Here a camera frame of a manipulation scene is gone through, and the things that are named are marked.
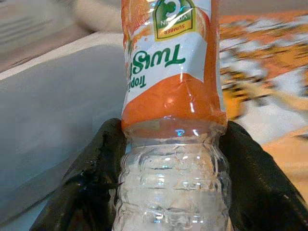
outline plastic bottle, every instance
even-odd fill
[[[225,231],[217,0],[122,0],[128,89],[114,231]]]

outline bottle label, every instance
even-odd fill
[[[153,13],[156,41],[194,31],[195,15],[191,0],[160,1]]]
[[[212,10],[216,0],[122,0],[124,126],[166,116],[224,123]]]

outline vitamin c logo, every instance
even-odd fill
[[[160,0],[153,12],[155,40],[169,39],[195,29],[191,0]]]

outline gray surface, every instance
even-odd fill
[[[308,0],[220,0],[220,15],[308,10]]]
[[[123,50],[116,46],[0,81],[0,209],[17,187],[82,149],[105,120],[120,117],[125,88]]]

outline blurred background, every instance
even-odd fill
[[[221,0],[220,15],[228,119],[308,200],[308,1]],[[100,125],[121,117],[122,39],[120,0],[0,0],[1,231],[28,230]]]

